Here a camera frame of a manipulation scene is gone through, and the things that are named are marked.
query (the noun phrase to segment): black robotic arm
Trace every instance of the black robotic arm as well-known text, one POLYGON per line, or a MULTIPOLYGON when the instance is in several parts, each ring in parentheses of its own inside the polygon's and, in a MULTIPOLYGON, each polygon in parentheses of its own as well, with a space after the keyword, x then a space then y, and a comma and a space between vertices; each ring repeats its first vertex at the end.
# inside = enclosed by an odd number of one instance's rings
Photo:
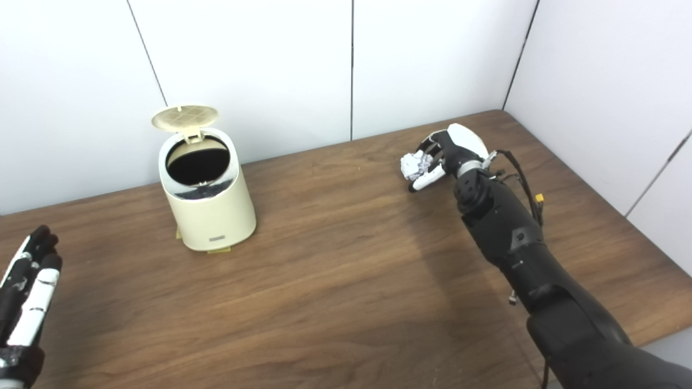
POLYGON ((558 263, 543 239, 542 208, 517 161, 503 150, 489 154, 479 140, 451 125, 404 156, 402 172, 412 180, 411 192, 446 174, 457 178, 454 195, 464 225, 526 307, 529 334, 563 387, 692 389, 692 371, 632 346, 608 310, 558 263), (531 212, 490 173, 498 154, 517 168, 531 212))

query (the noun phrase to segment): white wall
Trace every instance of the white wall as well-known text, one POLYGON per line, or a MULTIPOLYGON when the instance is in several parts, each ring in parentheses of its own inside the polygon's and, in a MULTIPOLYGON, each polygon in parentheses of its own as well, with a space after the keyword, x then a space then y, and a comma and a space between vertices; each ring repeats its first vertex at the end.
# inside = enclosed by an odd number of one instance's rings
POLYGON ((353 135, 501 109, 535 0, 355 0, 353 135))
POLYGON ((626 213, 692 128, 692 2, 543 0, 506 110, 626 213))
POLYGON ((163 99, 127 2, 2 6, 0 214, 157 181, 163 99))
POLYGON ((692 275, 692 144, 688 141, 646 192, 628 219, 692 275))
POLYGON ((132 0, 171 105, 219 110, 241 162, 350 137, 351 0, 132 0))

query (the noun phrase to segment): crumpled paper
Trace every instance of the crumpled paper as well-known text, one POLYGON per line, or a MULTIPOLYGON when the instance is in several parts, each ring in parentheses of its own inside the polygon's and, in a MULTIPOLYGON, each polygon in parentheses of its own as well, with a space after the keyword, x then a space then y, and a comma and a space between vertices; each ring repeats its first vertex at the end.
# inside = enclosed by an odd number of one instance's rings
POLYGON ((428 171, 433 158, 418 150, 415 154, 408 153, 401 157, 401 173, 407 180, 415 180, 428 171))

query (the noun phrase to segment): robot finger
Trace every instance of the robot finger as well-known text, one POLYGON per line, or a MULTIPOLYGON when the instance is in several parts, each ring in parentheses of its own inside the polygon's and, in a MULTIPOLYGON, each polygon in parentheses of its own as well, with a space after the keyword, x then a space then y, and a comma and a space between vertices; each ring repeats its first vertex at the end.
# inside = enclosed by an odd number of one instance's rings
POLYGON ((10 261, 10 266, 8 266, 7 270, 5 270, 5 275, 3 276, 2 283, 0 283, 0 285, 5 284, 5 281, 7 280, 8 276, 10 275, 12 268, 15 266, 15 263, 17 263, 18 260, 20 260, 22 258, 26 258, 29 261, 31 261, 31 259, 29 258, 30 256, 26 254, 26 248, 29 245, 29 240, 31 240, 31 236, 26 237, 26 239, 24 239, 24 242, 22 242, 21 246, 17 249, 15 256, 12 257, 12 259, 10 261))
POLYGON ((20 257, 14 261, 0 287, 0 343, 2 347, 15 326, 17 315, 26 298, 26 285, 29 283, 31 264, 31 260, 27 257, 20 257))
POLYGON ((430 149, 426 152, 427 155, 433 157, 434 159, 439 159, 442 152, 442 146, 439 143, 432 145, 430 149))
POLYGON ((57 242, 57 236, 51 233, 48 226, 40 226, 29 235, 25 250, 31 254, 34 261, 41 263, 46 255, 56 253, 55 245, 57 242))
POLYGON ((46 312, 51 305, 61 269, 62 258, 48 254, 36 276, 38 282, 34 282, 21 306, 19 320, 7 340, 9 346, 28 347, 35 344, 34 340, 41 332, 46 312))
POLYGON ((416 151, 423 150, 423 152, 426 152, 426 154, 429 154, 429 153, 427 153, 427 151, 428 151, 428 149, 430 149, 430 146, 437 144, 437 139, 436 139, 437 133, 442 132, 442 131, 446 131, 446 130, 442 129, 440 131, 435 131, 432 134, 428 135, 425 139, 423 139, 421 144, 418 145, 418 148, 416 149, 416 151))
POLYGON ((423 173, 415 181, 413 181, 408 186, 408 191, 411 193, 418 192, 419 190, 425 188, 431 183, 439 180, 440 178, 447 175, 444 169, 444 162, 442 160, 438 161, 437 164, 431 165, 427 172, 423 173))

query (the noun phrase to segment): humanoid robot hand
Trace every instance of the humanoid robot hand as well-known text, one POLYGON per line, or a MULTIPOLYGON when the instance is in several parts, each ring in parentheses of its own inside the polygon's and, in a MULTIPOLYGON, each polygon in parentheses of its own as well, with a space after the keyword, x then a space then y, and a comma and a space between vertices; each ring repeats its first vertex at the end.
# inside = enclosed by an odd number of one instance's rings
POLYGON ((413 181, 408 189, 417 192, 447 174, 459 177, 468 169, 481 168, 494 155, 481 138, 468 128, 454 123, 428 135, 415 153, 401 158, 401 173, 413 181))
POLYGON ((57 236, 40 226, 26 237, 0 284, 0 388, 31 388, 41 373, 44 318, 62 269, 57 236))

